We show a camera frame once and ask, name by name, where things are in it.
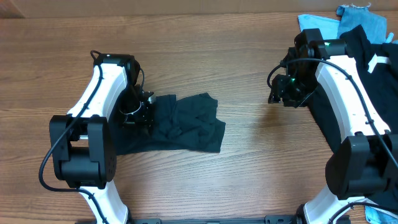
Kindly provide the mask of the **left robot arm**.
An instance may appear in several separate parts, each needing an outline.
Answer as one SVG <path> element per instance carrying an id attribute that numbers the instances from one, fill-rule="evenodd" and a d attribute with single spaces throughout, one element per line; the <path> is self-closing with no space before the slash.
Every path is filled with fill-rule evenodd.
<path id="1" fill-rule="evenodd" d="M 67 183 L 66 192 L 78 192 L 95 215 L 95 223 L 133 223 L 122 202 L 114 176 L 116 145 L 125 146 L 135 136 L 152 132 L 155 95 L 144 91 L 137 78 L 143 70 L 129 54 L 90 52 L 93 77 L 76 105 L 49 122 L 51 148 L 39 168 L 39 182 L 49 159 L 58 180 Z"/>

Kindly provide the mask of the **dark green t-shirt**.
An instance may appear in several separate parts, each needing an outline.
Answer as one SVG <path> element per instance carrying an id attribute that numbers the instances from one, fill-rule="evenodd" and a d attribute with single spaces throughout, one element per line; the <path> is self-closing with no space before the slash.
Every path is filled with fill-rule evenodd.
<path id="1" fill-rule="evenodd" d="M 146 151 L 191 151 L 219 153 L 226 123 L 216 118 L 218 101 L 208 93 L 177 100 L 158 96 L 152 132 L 125 127 L 113 117 L 109 122 L 117 155 Z"/>

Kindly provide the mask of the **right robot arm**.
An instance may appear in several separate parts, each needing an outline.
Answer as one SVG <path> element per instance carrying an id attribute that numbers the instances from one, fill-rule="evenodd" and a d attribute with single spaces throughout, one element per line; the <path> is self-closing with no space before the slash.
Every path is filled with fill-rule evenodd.
<path id="1" fill-rule="evenodd" d="M 266 223 L 348 223 L 347 212 L 356 205 L 396 217 L 397 210 L 370 196 L 392 189 L 397 181 L 397 136 L 371 103 L 352 48 L 343 39 L 325 40 L 319 29 L 305 29 L 279 65 L 285 73 L 272 70 L 267 77 L 268 102 L 298 108 L 323 89 L 341 143 L 326 163 L 326 186 L 320 193 L 294 215 L 268 215 Z"/>

